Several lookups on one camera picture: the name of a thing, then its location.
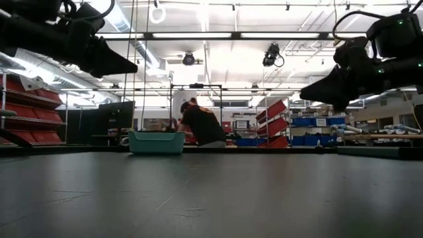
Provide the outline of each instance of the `ceiling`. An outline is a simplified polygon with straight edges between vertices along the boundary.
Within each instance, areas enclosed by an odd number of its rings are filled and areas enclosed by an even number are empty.
[[[149,19],[153,1],[116,0],[126,20],[136,32],[330,32],[337,19],[350,11],[369,11],[380,15],[394,15],[407,6],[406,0],[172,0],[159,1],[166,15],[160,23]],[[423,19],[422,11],[416,14]],[[161,11],[154,10],[158,19]],[[339,32],[365,32],[375,19],[362,15],[351,16],[338,27]],[[117,32],[110,19],[99,33]],[[271,43],[278,43],[285,57],[283,67],[263,67],[264,53]],[[193,52],[196,59],[206,59],[203,40],[143,41],[156,57],[167,60],[166,70],[175,73],[193,72],[200,82],[206,82],[205,65],[184,66],[180,62],[185,52]],[[132,88],[169,86],[168,77],[156,77],[145,73],[144,61],[128,40],[109,41],[109,47],[121,56],[139,63],[135,75],[109,75],[95,79],[87,73],[72,71],[74,76],[89,81],[96,87],[109,88],[112,83]],[[318,40],[209,40],[207,68],[210,82],[224,87],[304,87],[327,75],[335,65],[332,56],[335,50],[332,41]]]

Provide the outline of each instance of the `man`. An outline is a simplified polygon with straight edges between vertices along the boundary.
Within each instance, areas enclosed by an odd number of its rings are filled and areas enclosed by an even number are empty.
[[[184,102],[180,107],[180,112],[183,113],[183,117],[178,127],[179,132],[185,132],[190,127],[199,147],[226,147],[226,135],[216,116],[207,108],[198,106],[195,98]]]

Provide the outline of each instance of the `teal plastic bin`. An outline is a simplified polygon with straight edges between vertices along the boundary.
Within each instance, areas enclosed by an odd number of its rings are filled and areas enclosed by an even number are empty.
[[[128,132],[128,137],[134,154],[181,154],[184,149],[184,132]]]

